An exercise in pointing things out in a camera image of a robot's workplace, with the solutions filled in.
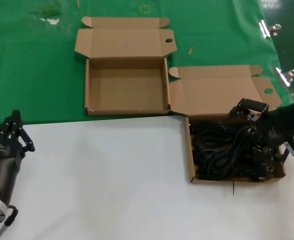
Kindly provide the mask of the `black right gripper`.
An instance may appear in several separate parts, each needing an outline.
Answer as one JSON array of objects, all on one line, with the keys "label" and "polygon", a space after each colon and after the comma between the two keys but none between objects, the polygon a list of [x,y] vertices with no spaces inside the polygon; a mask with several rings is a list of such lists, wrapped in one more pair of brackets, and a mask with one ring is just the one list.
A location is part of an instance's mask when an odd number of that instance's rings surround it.
[{"label": "black right gripper", "polygon": [[271,146],[288,143],[294,150],[294,103],[269,111],[263,102],[242,98],[229,112],[230,118],[241,117],[256,123],[265,142]]}]

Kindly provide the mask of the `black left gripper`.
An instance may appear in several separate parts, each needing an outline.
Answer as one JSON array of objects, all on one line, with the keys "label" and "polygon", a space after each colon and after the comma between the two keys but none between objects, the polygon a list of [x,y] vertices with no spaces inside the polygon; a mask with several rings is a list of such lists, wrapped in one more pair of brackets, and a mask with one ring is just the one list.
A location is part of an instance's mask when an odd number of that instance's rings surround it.
[{"label": "black left gripper", "polygon": [[12,198],[23,153],[36,150],[23,125],[21,113],[17,109],[0,125],[0,201]]}]

